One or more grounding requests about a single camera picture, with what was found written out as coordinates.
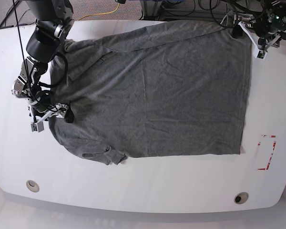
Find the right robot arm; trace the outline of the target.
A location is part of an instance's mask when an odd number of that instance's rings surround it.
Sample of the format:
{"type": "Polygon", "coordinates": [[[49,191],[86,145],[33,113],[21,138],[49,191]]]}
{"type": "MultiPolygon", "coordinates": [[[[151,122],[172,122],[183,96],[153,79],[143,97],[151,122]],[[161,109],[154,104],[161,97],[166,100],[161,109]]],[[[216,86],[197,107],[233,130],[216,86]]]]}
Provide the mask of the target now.
{"type": "Polygon", "coordinates": [[[21,72],[11,92],[15,97],[28,101],[32,131],[41,132],[43,122],[51,117],[67,123],[74,121],[70,104],[54,104],[51,101],[52,89],[67,76],[68,62],[59,50],[74,24],[73,7],[68,0],[28,0],[26,3],[35,16],[36,27],[26,48],[21,49],[28,56],[23,57],[21,72]],[[64,63],[63,75],[55,83],[42,83],[40,78],[55,57],[61,58],[64,63]]]}

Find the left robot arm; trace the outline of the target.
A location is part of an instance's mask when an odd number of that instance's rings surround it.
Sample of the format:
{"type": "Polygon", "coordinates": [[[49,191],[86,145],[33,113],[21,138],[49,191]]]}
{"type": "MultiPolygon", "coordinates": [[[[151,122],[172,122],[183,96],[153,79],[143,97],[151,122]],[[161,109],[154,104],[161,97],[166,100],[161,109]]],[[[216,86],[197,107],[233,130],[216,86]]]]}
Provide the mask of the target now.
{"type": "Polygon", "coordinates": [[[270,47],[279,48],[286,40],[286,0],[261,0],[261,11],[250,10],[235,0],[226,0],[233,13],[226,14],[219,22],[213,14],[212,1],[209,11],[216,24],[232,30],[232,37],[240,38],[245,33],[253,44],[253,56],[265,59],[270,47]]]}

